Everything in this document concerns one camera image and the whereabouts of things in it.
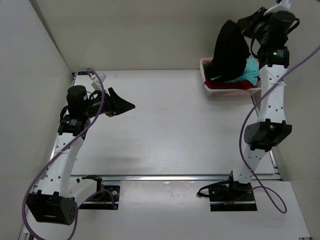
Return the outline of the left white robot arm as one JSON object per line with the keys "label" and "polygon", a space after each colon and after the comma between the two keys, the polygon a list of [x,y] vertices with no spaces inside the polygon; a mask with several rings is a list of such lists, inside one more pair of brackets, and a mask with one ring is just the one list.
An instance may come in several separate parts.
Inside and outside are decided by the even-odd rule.
{"label": "left white robot arm", "polygon": [[78,208],[101,191],[102,179],[97,175],[87,175],[69,186],[71,173],[82,147],[90,119],[101,114],[118,116],[133,110],[136,106],[116,94],[113,88],[101,92],[95,90],[88,96],[83,85],[75,85],[67,90],[67,106],[60,113],[58,143],[55,161],[39,181],[37,191],[28,194],[26,205],[38,223],[71,225]]}

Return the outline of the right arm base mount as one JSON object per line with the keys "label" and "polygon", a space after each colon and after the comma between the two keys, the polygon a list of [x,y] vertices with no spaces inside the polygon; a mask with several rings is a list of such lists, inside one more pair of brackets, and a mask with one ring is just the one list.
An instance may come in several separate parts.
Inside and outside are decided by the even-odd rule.
{"label": "right arm base mount", "polygon": [[228,179],[201,187],[196,196],[208,198],[211,212],[255,212],[258,210],[251,183]]}

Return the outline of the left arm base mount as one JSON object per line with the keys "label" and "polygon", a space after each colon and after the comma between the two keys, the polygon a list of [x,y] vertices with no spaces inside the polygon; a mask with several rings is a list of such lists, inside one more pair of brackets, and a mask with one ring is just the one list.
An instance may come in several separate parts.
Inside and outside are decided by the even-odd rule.
{"label": "left arm base mount", "polygon": [[118,210],[120,200],[120,183],[109,183],[98,175],[85,175],[76,179],[74,197],[81,210]]}

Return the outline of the black t shirt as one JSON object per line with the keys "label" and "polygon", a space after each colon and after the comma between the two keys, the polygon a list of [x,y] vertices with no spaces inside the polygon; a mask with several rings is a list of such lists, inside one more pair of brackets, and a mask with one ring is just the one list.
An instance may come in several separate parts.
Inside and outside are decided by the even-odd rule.
{"label": "black t shirt", "polygon": [[249,47],[239,26],[227,20],[218,34],[213,59],[204,72],[215,81],[232,81],[243,74],[249,56]]}

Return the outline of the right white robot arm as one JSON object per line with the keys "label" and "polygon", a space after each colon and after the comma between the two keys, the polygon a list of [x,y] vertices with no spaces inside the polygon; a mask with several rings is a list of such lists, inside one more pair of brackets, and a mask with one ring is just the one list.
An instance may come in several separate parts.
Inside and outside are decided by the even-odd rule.
{"label": "right white robot arm", "polygon": [[213,58],[200,61],[202,81],[210,92],[261,90],[253,106],[258,111],[257,121],[244,122],[240,130],[242,162],[227,180],[206,186],[206,197],[216,204],[233,203],[251,194],[260,161],[292,132],[284,110],[285,76],[290,64],[286,42],[300,20],[289,8],[281,1],[238,21],[226,21]]}

